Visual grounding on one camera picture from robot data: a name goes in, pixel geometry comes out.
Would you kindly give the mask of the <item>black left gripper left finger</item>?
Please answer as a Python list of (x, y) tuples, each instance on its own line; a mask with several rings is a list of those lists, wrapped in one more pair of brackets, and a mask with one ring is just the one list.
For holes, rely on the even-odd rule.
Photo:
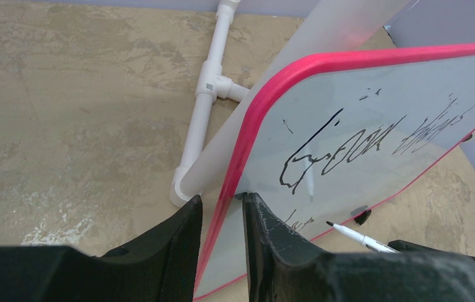
[(66, 246), (0, 247), (0, 301), (191, 301), (203, 203), (100, 257)]

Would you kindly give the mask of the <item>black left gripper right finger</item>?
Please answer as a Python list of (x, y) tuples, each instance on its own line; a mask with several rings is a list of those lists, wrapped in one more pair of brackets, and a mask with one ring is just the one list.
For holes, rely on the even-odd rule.
[(250, 301), (475, 301), (475, 261), (452, 252), (338, 253), (257, 193), (242, 196)]

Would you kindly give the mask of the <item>black white marker pen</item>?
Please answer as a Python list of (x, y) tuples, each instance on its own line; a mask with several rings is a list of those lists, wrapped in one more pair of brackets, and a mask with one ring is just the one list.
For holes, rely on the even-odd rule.
[(354, 240), (355, 242), (365, 246), (366, 248), (374, 252), (396, 253), (396, 254), (399, 253), (398, 250), (391, 248), (381, 242), (378, 242), (377, 240), (371, 237), (363, 235), (349, 227), (339, 225), (330, 221), (326, 221), (326, 224), (332, 227), (334, 230), (341, 233), (342, 235), (345, 235), (346, 237)]

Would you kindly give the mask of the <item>pink-framed whiteboard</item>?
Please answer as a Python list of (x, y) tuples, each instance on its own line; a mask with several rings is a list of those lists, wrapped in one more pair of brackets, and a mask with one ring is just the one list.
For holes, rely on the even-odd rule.
[(257, 188), (221, 201), (199, 255), (194, 299), (244, 277), (240, 196), (258, 193), (308, 240), (386, 201), (475, 130), (475, 43), (340, 52), (304, 87), (325, 109), (276, 160), (278, 191)]

